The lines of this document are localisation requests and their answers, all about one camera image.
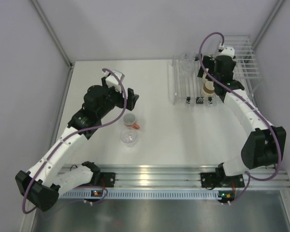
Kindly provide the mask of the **clear plastic cup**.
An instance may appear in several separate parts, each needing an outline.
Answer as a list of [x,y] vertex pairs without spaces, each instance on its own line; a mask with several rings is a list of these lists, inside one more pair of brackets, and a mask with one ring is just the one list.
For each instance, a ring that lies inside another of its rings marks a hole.
[[180,60],[179,75],[181,79],[189,79],[193,76],[195,70],[194,61]]
[[120,139],[127,147],[134,147],[138,141],[137,130],[133,128],[123,129],[120,133]]
[[192,62],[194,60],[194,56],[190,52],[184,52],[180,55],[180,59],[184,62]]

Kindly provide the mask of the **steel cup brown band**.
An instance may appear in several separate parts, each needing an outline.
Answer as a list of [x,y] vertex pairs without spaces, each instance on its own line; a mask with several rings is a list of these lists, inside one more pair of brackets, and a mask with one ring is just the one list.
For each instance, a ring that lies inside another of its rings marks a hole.
[[214,82],[207,80],[203,85],[203,88],[201,90],[201,95],[204,98],[213,97],[215,95]]
[[203,83],[206,83],[208,81],[207,74],[205,71],[203,72],[202,81],[203,81]]

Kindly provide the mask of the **orange white ceramic mug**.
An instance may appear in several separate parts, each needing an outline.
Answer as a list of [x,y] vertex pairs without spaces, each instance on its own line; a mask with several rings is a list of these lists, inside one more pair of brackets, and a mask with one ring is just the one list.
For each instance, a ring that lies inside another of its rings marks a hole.
[[136,122],[136,116],[132,113],[127,113],[123,116],[123,122],[126,127],[139,130],[140,126]]

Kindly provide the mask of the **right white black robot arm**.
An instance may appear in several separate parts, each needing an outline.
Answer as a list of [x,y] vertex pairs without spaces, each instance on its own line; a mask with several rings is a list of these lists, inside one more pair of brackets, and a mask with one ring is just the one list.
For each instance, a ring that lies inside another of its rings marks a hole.
[[247,134],[239,156],[215,169],[217,183],[228,186],[234,177],[263,166],[280,168],[286,142],[286,130],[275,127],[249,99],[244,86],[233,78],[234,55],[221,53],[214,57],[200,56],[198,76],[203,79],[202,94],[217,96],[227,105]]

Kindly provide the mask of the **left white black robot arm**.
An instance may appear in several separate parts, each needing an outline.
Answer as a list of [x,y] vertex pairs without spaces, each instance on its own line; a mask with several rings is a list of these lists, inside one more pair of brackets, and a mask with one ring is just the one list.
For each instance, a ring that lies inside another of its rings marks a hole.
[[81,185],[103,187],[100,168],[83,162],[69,173],[59,174],[66,161],[87,142],[102,118],[115,107],[132,111],[139,95],[133,89],[120,93],[107,84],[91,86],[84,95],[82,108],[76,112],[53,147],[28,171],[19,171],[15,180],[24,200],[42,212],[51,209],[59,196]]

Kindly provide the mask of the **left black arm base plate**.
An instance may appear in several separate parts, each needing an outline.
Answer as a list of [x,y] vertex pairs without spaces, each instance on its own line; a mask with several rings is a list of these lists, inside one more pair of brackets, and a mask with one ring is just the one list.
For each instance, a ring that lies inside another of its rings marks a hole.
[[113,188],[116,181],[116,173],[113,172],[101,172],[97,186],[104,188]]

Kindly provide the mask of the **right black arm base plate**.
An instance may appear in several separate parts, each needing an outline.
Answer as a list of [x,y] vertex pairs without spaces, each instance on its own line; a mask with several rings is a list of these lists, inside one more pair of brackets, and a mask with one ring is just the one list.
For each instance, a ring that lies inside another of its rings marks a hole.
[[219,183],[216,173],[200,173],[200,177],[201,186],[207,190],[213,190]]

